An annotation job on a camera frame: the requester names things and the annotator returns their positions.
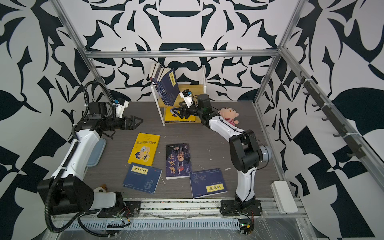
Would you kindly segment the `purple book orange calligraphy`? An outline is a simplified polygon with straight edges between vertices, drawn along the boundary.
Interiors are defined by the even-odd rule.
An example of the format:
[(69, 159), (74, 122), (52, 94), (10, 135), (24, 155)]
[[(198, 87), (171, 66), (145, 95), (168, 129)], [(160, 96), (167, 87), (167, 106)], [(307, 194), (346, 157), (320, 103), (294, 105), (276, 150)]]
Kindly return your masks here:
[(154, 69), (153, 69), (153, 72), (152, 72), (151, 77), (150, 77), (150, 80), (152, 81), (154, 86), (157, 85), (158, 78), (159, 78), (159, 75), (160, 75), (162, 68), (163, 67), (162, 67), (161, 63), (156, 63), (154, 65)]

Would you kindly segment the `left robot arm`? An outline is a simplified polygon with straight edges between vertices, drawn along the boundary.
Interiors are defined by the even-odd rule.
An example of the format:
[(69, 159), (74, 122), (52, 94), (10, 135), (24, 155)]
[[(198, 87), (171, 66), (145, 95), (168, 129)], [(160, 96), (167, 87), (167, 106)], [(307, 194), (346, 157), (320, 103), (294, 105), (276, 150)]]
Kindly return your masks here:
[(126, 208), (126, 204), (120, 192), (95, 192), (84, 183), (87, 164), (107, 131), (134, 130), (144, 120), (136, 116), (125, 117), (123, 113), (129, 103), (123, 99), (91, 103), (88, 96), (91, 85), (100, 86), (105, 92), (108, 90), (96, 81), (84, 86), (86, 110), (71, 129), (74, 138), (71, 147), (57, 170), (49, 179), (40, 181), (37, 189), (45, 204), (44, 217), (50, 232), (61, 233), (78, 221), (87, 233), (110, 238), (112, 234), (99, 234), (88, 229), (81, 218), (94, 214), (115, 217)]

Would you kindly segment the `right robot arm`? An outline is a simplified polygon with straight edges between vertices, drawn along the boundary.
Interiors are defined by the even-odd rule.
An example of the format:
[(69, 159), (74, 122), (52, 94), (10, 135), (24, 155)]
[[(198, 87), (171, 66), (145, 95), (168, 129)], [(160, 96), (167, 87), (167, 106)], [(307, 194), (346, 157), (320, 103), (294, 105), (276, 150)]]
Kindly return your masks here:
[(211, 105), (207, 94), (194, 96), (186, 90), (179, 95), (183, 101), (179, 107), (173, 108), (179, 118), (196, 116), (205, 127), (229, 143), (231, 161), (238, 173), (234, 211), (245, 214), (256, 204), (254, 186), (259, 163), (267, 165), (272, 158), (272, 150), (261, 143), (253, 131), (242, 130), (225, 120), (222, 111)]

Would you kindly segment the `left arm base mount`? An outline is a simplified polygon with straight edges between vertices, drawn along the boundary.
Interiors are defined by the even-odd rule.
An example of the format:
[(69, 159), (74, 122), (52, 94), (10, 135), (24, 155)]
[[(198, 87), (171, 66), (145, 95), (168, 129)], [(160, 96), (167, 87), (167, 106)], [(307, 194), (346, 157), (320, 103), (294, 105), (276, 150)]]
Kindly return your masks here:
[(131, 218), (140, 213), (141, 203), (141, 201), (124, 201), (124, 203), (118, 203), (112, 208), (102, 209), (97, 217), (112, 218), (120, 215), (123, 218)]

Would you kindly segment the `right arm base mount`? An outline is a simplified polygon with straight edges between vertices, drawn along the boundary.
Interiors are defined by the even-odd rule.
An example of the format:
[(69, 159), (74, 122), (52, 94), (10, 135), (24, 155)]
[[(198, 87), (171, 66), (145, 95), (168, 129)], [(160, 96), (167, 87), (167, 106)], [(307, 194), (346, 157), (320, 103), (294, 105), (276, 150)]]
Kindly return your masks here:
[(260, 216), (262, 212), (261, 202), (256, 199), (249, 200), (244, 204), (238, 200), (221, 200), (220, 213), (223, 216), (235, 216), (239, 214)]

